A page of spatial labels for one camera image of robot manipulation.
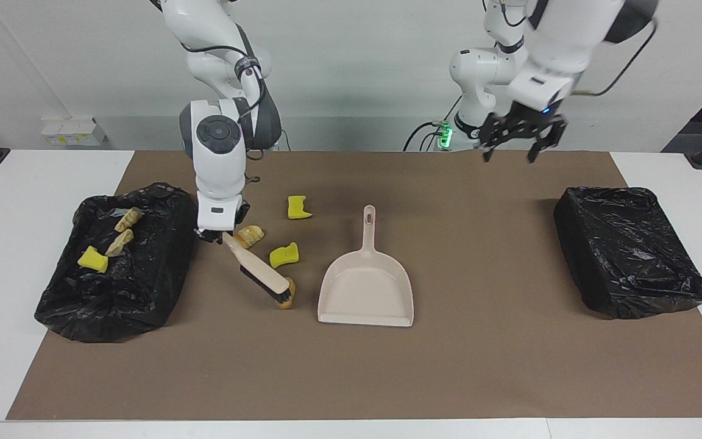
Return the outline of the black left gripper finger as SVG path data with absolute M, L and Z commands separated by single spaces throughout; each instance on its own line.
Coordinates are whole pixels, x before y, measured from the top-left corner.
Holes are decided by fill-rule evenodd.
M 549 148 L 556 148 L 567 128 L 568 122 L 553 122 L 549 125 L 548 132 L 536 135 L 536 139 L 528 152 L 529 163 L 534 163 L 541 152 Z
M 496 147 L 505 142 L 505 119 L 486 119 L 480 128 L 480 149 L 485 162 L 491 160 Z

